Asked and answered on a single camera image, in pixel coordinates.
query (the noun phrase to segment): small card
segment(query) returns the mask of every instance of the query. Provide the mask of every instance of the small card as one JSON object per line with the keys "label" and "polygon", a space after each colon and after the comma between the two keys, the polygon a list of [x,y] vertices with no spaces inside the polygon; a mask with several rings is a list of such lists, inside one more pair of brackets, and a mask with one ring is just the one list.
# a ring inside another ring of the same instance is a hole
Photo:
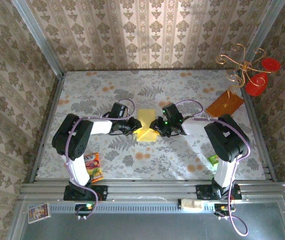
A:
{"label": "small card", "polygon": [[103,180],[104,175],[99,160],[99,153],[94,152],[92,154],[85,155],[83,159],[87,169],[87,173],[90,176],[91,182],[95,183],[100,180]]}
{"label": "small card", "polygon": [[43,205],[31,207],[28,210],[28,223],[34,222],[51,217],[51,209],[49,203]]}

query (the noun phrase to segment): cable wire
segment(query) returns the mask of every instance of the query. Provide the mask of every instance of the cable wire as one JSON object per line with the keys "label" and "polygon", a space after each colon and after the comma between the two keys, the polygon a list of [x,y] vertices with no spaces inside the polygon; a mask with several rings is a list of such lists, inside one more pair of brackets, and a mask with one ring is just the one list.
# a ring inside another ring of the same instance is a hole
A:
{"label": "cable wire", "polygon": [[[247,158],[250,154],[251,154],[251,148],[249,146],[249,143],[246,141],[246,139],[243,137],[243,135],[241,135],[241,133],[239,131],[237,131],[233,126],[229,125],[228,123],[221,121],[219,119],[214,119],[214,118],[210,118],[210,119],[206,119],[206,118],[194,118],[193,120],[195,121],[210,121],[210,122],[217,122],[227,128],[229,128],[230,130],[232,130],[242,141],[243,143],[246,145],[247,147],[247,153],[245,155],[243,155],[242,157],[240,157],[239,159],[236,160],[236,164],[233,167],[233,171],[231,174],[231,178],[230,178],[230,185],[229,185],[229,190],[228,190],[228,214],[229,214],[229,218],[230,218],[230,222],[231,225],[233,226],[233,229],[236,231],[236,233],[242,237],[246,237],[249,233],[248,227],[246,225],[246,223],[237,216],[232,216],[232,211],[231,211],[231,206],[230,206],[230,202],[231,202],[231,195],[232,195],[232,184],[234,182],[235,179],[235,174],[236,174],[236,170],[237,170],[237,166],[239,165],[239,162],[245,158]],[[233,219],[237,219],[239,220],[245,227],[246,231],[245,233],[242,233],[238,230],[238,228],[236,227],[234,220]]]}
{"label": "cable wire", "polygon": [[97,208],[97,205],[98,205],[98,196],[97,196],[97,193],[92,190],[91,188],[88,188],[86,186],[82,186],[80,185],[74,178],[73,174],[72,174],[72,170],[70,168],[70,164],[71,164],[71,159],[69,158],[69,155],[68,155],[68,150],[69,150],[69,144],[71,142],[71,139],[72,139],[72,136],[73,136],[73,133],[75,132],[75,129],[76,127],[78,126],[78,124],[82,121],[82,120],[89,120],[89,119],[101,119],[101,120],[113,120],[113,121],[120,121],[120,120],[127,120],[129,119],[135,112],[135,103],[131,100],[131,99],[128,99],[128,98],[124,98],[124,99],[121,99],[119,100],[118,102],[120,101],[123,101],[123,100],[128,100],[132,103],[132,113],[126,117],[121,117],[121,118],[109,118],[109,117],[102,117],[102,116],[86,116],[86,117],[80,117],[76,122],[75,124],[72,126],[71,130],[70,130],[70,133],[69,133],[69,136],[67,138],[67,142],[66,142],[66,147],[65,147],[65,157],[66,157],[66,166],[67,166],[67,171],[69,173],[69,176],[71,178],[71,180],[73,180],[73,184],[76,185],[77,187],[80,187],[82,189],[85,189],[85,190],[88,190],[90,191],[91,193],[93,193],[93,195],[95,196],[95,205],[91,211],[91,213],[88,214],[88,217],[91,216],[96,208]]}
{"label": "cable wire", "polygon": [[181,100],[181,101],[177,102],[175,105],[177,106],[177,105],[179,105],[179,104],[181,104],[181,103],[185,103],[185,102],[193,102],[193,103],[196,103],[196,104],[198,104],[198,105],[200,106],[200,108],[201,108],[200,112],[197,112],[197,113],[195,113],[194,115],[192,115],[193,118],[194,118],[195,116],[198,116],[198,115],[200,115],[200,114],[202,114],[202,113],[204,112],[204,107],[203,107],[203,105],[202,105],[199,101],[196,101],[196,100],[193,100],[193,99]]}

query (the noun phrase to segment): gold wire stand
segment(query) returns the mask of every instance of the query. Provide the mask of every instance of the gold wire stand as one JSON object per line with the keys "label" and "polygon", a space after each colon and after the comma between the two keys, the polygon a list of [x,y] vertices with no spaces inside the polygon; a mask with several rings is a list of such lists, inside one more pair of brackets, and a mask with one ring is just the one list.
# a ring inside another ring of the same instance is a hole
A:
{"label": "gold wire stand", "polygon": [[[245,54],[246,54],[246,48],[244,45],[237,43],[235,45],[232,46],[231,48],[234,51],[240,51],[241,49],[243,49],[243,59],[242,62],[237,62],[235,60],[233,60],[232,58],[230,58],[229,56],[225,55],[225,54],[221,54],[218,55],[216,57],[216,62],[218,64],[224,65],[226,63],[226,59],[233,62],[234,64],[236,64],[238,66],[238,68],[236,69],[229,69],[226,71],[226,77],[232,81],[232,82],[236,82],[238,83],[238,85],[231,85],[228,89],[227,89],[227,93],[228,93],[228,101],[230,99],[230,93],[231,94],[236,94],[236,90],[231,90],[233,88],[242,88],[245,83],[246,83],[246,77],[248,78],[248,80],[255,86],[257,87],[261,87],[263,85],[265,85],[266,80],[262,77],[258,77],[258,80],[261,79],[262,80],[262,84],[257,84],[255,82],[253,82],[251,80],[251,78],[248,75],[249,71],[255,71],[255,72],[260,72],[260,73],[267,73],[267,74],[271,74],[271,71],[262,71],[262,70],[258,70],[253,68],[253,64],[257,63],[259,60],[263,59],[266,57],[266,52],[265,50],[263,50],[262,48],[258,48],[257,50],[254,50],[253,52],[256,55],[261,55],[258,59],[256,59],[254,62],[250,62],[250,61],[246,61],[245,60]],[[238,76],[237,74],[235,74],[236,71],[241,70],[241,77]]]}

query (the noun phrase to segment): green snack package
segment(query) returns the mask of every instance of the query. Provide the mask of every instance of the green snack package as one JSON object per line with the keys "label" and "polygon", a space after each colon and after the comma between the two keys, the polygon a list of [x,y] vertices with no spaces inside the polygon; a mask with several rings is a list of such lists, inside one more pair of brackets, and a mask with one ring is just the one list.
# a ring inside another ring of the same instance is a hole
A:
{"label": "green snack package", "polygon": [[211,163],[211,165],[213,167],[216,167],[217,168],[217,165],[218,165],[218,161],[219,161],[219,157],[216,155],[213,155],[211,157],[208,158],[209,162]]}

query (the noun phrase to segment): gray floor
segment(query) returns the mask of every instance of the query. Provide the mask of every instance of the gray floor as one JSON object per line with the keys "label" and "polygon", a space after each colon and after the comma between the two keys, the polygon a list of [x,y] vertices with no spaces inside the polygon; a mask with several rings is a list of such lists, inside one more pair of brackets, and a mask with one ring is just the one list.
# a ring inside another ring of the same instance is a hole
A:
{"label": "gray floor", "polygon": [[23,240],[285,240],[285,227],[276,203],[239,204],[236,216],[249,228],[238,236],[229,220],[210,213],[94,214],[77,220],[74,214],[25,224]]}

